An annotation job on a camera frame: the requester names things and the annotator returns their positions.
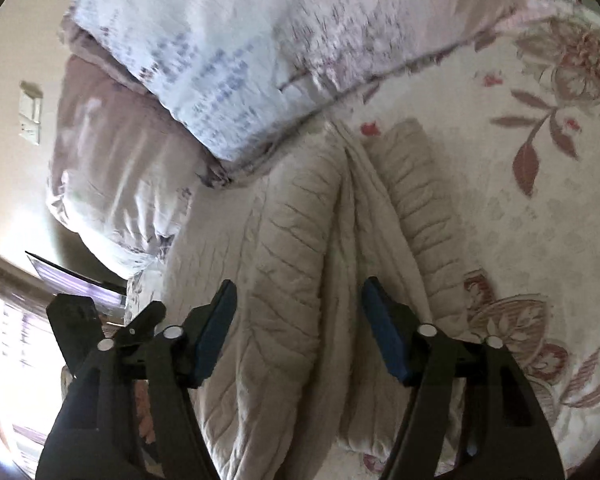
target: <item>pillowcase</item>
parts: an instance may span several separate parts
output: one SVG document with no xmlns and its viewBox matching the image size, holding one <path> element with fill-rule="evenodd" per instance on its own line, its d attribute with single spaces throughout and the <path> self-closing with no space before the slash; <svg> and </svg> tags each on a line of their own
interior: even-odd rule
<svg viewBox="0 0 600 480">
<path fill-rule="evenodd" d="M 57 135 L 47 205 L 125 279 L 168 249 L 200 176 L 222 181 L 218 162 L 154 97 L 77 56 L 66 66 Z"/>
<path fill-rule="evenodd" d="M 466 40 L 518 1 L 76 0 L 72 18 L 239 165 L 358 83 Z"/>
</svg>

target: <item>quilted blanket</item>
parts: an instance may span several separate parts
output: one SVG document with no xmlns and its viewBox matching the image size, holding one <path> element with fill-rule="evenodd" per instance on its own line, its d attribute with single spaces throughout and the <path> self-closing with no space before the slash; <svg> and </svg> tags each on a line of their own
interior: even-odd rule
<svg viewBox="0 0 600 480">
<path fill-rule="evenodd" d="M 191 394 L 221 477 L 310 480 L 336 439 L 387 455 L 408 393 L 361 316 L 362 281 L 379 276 L 451 336 L 467 327 L 454 217 L 420 125 L 363 146 L 314 121 L 259 174 L 200 187 L 192 205 L 164 268 L 133 280 L 129 313 L 160 298 L 179 323 L 237 284 L 216 370 Z"/>
</svg>

